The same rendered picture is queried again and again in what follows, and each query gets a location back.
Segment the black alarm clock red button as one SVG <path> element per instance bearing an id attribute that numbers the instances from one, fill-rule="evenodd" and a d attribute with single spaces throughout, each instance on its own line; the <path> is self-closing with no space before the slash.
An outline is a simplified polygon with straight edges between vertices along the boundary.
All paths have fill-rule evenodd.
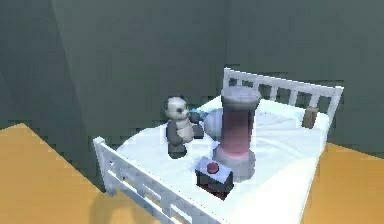
<path id="1" fill-rule="evenodd" d="M 195 166 L 196 185 L 225 200 L 234 188 L 231 168 L 203 156 Z"/>

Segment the small blue object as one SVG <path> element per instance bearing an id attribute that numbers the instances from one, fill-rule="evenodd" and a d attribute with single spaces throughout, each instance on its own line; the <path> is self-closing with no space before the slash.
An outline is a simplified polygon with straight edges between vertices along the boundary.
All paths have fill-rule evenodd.
<path id="1" fill-rule="evenodd" d="M 200 121 L 203 121 L 205 119 L 205 117 L 208 115 L 207 112 L 201 111 L 201 110 L 197 110 L 197 109 L 191 109 L 189 111 L 189 114 L 190 114 L 190 116 L 192 118 L 199 119 Z"/>

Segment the black and white panda toy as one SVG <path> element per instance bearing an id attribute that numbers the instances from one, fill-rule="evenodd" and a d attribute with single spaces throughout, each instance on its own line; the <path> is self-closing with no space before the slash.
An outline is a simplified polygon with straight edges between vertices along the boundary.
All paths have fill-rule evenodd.
<path id="1" fill-rule="evenodd" d="M 186 144 L 204 137 L 200 120 L 192 118 L 189 111 L 186 101 L 181 97 L 170 97 L 166 101 L 166 139 L 168 155 L 172 159 L 184 157 L 187 154 Z"/>

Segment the pale grey pillow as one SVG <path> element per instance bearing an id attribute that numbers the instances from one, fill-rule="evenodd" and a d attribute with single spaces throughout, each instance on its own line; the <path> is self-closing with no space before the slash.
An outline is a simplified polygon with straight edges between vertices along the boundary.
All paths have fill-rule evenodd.
<path id="1" fill-rule="evenodd" d="M 218 108 L 210 111 L 204 118 L 204 131 L 212 139 L 221 138 L 223 109 Z"/>

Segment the grey and pink dumbbell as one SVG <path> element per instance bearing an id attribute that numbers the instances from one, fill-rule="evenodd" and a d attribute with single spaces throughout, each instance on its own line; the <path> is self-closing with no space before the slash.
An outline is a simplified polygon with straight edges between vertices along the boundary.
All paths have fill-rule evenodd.
<path id="1" fill-rule="evenodd" d="M 260 100 L 260 93 L 250 87 L 230 86 L 221 91 L 221 138 L 213 159 L 231 168 L 237 183 L 251 179 L 255 173 L 256 159 L 250 142 Z"/>

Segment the white slatted bed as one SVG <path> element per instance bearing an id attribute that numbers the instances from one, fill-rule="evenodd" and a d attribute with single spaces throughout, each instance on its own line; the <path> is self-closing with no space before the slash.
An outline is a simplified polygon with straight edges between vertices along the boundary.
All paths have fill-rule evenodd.
<path id="1" fill-rule="evenodd" d="M 300 224 L 342 87 L 227 68 L 223 88 L 230 86 L 250 87 L 261 95 L 250 142 L 256 159 L 251 179 L 233 181 L 225 200 L 200 188 L 195 166 L 203 156 L 214 160 L 220 139 L 204 131 L 202 139 L 186 144 L 184 157 L 172 159 L 165 123 L 144 129 L 116 150 L 103 138 L 94 139 L 107 193 L 122 191 L 162 224 Z M 312 129 L 302 126 L 308 106 L 318 109 Z M 197 110 L 218 108 L 221 94 Z"/>

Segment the small brown block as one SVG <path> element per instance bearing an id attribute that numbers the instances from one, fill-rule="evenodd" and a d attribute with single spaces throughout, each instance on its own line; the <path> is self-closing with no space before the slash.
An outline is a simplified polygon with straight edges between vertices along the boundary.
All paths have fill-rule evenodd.
<path id="1" fill-rule="evenodd" d="M 308 106 L 305 109 L 302 126 L 304 128 L 312 129 L 317 118 L 318 109 L 316 107 Z"/>

